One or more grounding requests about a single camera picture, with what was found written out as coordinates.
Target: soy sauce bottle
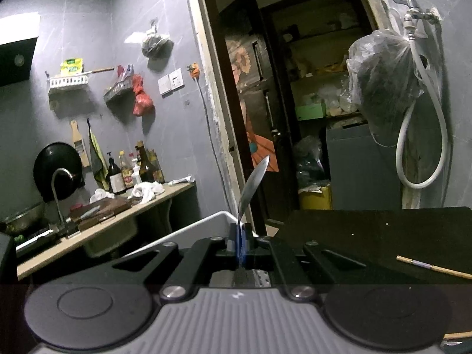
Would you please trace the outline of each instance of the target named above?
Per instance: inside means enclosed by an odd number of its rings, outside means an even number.
[[[126,185],[124,184],[123,175],[121,174],[121,169],[115,164],[115,161],[112,157],[112,152],[108,152],[109,156],[109,166],[107,181],[110,184],[110,192],[114,194],[123,194],[126,192]]]

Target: metal spoon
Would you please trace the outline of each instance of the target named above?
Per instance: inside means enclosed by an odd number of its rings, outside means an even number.
[[[268,167],[270,156],[264,157],[264,159],[257,164],[253,172],[246,181],[246,185],[241,192],[241,198],[239,199],[237,207],[237,225],[236,225],[236,255],[238,258],[239,267],[242,267],[245,256],[245,244],[242,243],[242,233],[241,233],[241,218],[244,215],[251,199],[253,199],[254,194],[256,193],[257,188],[260,185],[260,182],[263,180],[264,174]]]

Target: white tissue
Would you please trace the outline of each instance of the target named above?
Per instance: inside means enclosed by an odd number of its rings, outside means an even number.
[[[94,195],[90,197],[89,203],[97,202],[99,199],[103,199],[106,197],[115,198],[115,195],[113,193],[110,193],[109,191],[105,191],[103,189],[97,189],[95,190]]]
[[[141,182],[135,185],[131,194],[133,197],[142,197],[140,204],[156,198],[157,194],[164,193],[164,187],[158,182]]]
[[[184,178],[181,178],[180,180],[172,180],[171,182],[169,182],[169,186],[174,186],[178,183],[182,183],[182,182],[188,182],[188,183],[192,183],[192,182],[195,182],[195,178],[194,176],[188,176],[188,177],[184,177]]]

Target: wall outlet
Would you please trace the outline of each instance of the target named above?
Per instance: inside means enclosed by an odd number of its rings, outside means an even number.
[[[172,90],[183,86],[182,70],[178,68],[174,72],[170,73],[169,79],[171,80]]]
[[[171,80],[169,79],[168,74],[166,74],[164,77],[160,78],[157,81],[157,84],[159,85],[159,93],[160,94],[166,94],[167,92],[170,92],[172,90]]]

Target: pipe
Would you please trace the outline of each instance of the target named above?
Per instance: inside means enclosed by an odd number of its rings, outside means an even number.
[[[56,180],[56,176],[58,175],[59,172],[65,172],[67,173],[67,175],[69,176],[70,179],[73,179],[74,177],[72,177],[72,174],[70,173],[70,171],[68,171],[67,169],[64,169],[64,168],[59,168],[59,169],[56,169],[53,173],[53,177],[51,178],[51,189],[53,190],[53,196],[54,196],[54,200],[56,201],[56,206],[58,208],[58,213],[59,213],[59,218],[60,218],[60,224],[63,225],[64,224],[64,216],[62,215],[60,209],[59,209],[59,200],[58,200],[58,195],[56,194],[56,188],[54,187],[54,182]]]
[[[412,183],[405,176],[405,173],[403,171],[403,149],[404,149],[405,140],[407,138],[408,126],[410,124],[411,116],[414,110],[414,106],[416,104],[416,100],[415,100],[407,109],[405,117],[402,121],[402,126],[400,127],[400,134],[398,135],[398,142],[396,144],[395,162],[396,162],[396,171],[398,173],[398,177],[400,178],[400,180],[405,186],[410,187],[412,189],[424,189],[428,187],[429,185],[431,185],[436,180],[436,178],[440,175],[442,168],[444,167],[445,158],[446,158],[447,149],[448,149],[448,131],[446,128],[445,118],[442,111],[440,100],[437,96],[436,90],[433,87],[433,84],[431,83],[431,80],[428,74],[426,73],[426,70],[424,69],[423,62],[421,61],[421,58],[419,57],[419,53],[416,48],[414,35],[409,36],[409,43],[410,43],[410,48],[413,55],[413,61],[416,64],[416,67],[418,68],[419,74],[421,75],[422,83],[424,84],[424,86],[426,87],[426,90],[428,91],[430,95],[431,101],[433,102],[433,105],[434,105],[434,109],[436,110],[437,119],[440,123],[441,141],[442,141],[441,156],[440,156],[440,160],[437,164],[435,171],[433,172],[431,177],[429,177],[427,180],[421,183]]]

